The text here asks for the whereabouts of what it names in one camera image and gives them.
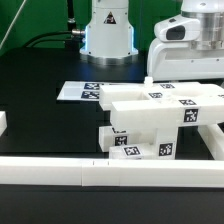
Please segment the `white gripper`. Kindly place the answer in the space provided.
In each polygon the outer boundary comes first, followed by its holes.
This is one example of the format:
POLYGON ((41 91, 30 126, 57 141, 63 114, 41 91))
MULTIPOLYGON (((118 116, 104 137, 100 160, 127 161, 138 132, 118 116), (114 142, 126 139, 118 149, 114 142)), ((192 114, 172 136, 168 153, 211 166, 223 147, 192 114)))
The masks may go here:
POLYGON ((162 42, 149 47, 147 74, 154 81, 224 79, 224 49, 196 50, 190 42, 162 42))

